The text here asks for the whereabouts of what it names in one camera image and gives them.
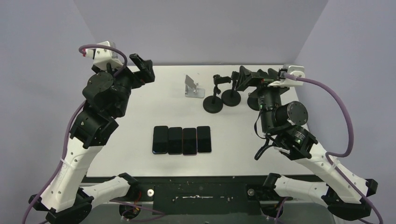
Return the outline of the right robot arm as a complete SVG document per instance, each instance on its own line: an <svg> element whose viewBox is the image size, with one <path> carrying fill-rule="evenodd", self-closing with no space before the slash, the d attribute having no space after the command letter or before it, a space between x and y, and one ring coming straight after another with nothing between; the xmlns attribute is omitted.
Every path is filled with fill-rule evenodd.
<svg viewBox="0 0 396 224"><path fill-rule="evenodd" d="M354 132L344 103L332 89L321 82L305 78L302 72L292 71L291 68L253 72L241 66L232 73L232 79L236 91L255 88L253 95L258 100L258 120L266 141L255 158L259 159L267 149L273 147L320 179L319 182L308 182L270 173L257 192L259 195L264 194L272 200L293 198L316 203L327 208L334 216L348 221L362 221L375 210L369 197L376 193L377 182L359 177L340 163L340 158L349 156L352 151ZM344 153L326 151L318 139L305 129L308 112L301 102L281 102L283 93L303 83L321 87L338 103L348 131L348 145Z"/></svg>

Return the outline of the black tall phone stand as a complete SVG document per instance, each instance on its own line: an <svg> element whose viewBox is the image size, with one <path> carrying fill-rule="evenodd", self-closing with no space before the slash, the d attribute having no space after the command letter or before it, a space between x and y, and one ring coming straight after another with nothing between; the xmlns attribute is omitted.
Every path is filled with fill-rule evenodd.
<svg viewBox="0 0 396 224"><path fill-rule="evenodd" d="M208 113L219 113L223 109L223 101L218 95L221 90L218 88L219 84L231 83L231 77L222 77L219 74L213 76L213 94L206 97L203 101L203 109Z"/></svg>

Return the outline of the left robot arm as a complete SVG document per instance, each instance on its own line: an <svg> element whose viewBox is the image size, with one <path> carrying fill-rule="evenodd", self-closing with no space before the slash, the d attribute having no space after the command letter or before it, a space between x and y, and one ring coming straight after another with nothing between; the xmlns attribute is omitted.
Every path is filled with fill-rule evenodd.
<svg viewBox="0 0 396 224"><path fill-rule="evenodd" d="M101 204L114 199L132 202L141 195L138 181L127 173L81 186L93 159L117 129L116 119L125 115L132 89L155 80L151 60L138 54L129 57L138 68L135 72L109 59L92 67L94 74L82 92L85 102L68 124L61 168L45 190L29 200L35 210L47 213L48 223L78 224Z"/></svg>

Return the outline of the silver phone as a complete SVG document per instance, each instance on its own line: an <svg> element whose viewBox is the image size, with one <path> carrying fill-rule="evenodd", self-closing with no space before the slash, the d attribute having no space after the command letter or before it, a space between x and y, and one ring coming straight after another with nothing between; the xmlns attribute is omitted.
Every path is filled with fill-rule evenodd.
<svg viewBox="0 0 396 224"><path fill-rule="evenodd" d="M197 151L198 153L211 153L211 130L209 126L197 127Z"/></svg>

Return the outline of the black phone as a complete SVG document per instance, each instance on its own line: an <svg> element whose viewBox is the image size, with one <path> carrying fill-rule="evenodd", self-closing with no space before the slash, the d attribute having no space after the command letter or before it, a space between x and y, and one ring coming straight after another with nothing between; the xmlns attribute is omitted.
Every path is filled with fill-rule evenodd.
<svg viewBox="0 0 396 224"><path fill-rule="evenodd" d="M168 130L167 126L155 126L153 129L153 154L166 154L168 152Z"/></svg>
<svg viewBox="0 0 396 224"><path fill-rule="evenodd" d="M182 154L183 151L183 129L182 127L171 127L168 130L168 154Z"/></svg>

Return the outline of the purple phone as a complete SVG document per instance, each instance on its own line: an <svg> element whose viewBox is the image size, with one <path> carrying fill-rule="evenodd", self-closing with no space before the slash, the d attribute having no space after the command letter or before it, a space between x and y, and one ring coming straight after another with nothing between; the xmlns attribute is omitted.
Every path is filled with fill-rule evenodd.
<svg viewBox="0 0 396 224"><path fill-rule="evenodd" d="M183 129L183 155L196 155L197 150L197 130L196 128Z"/></svg>

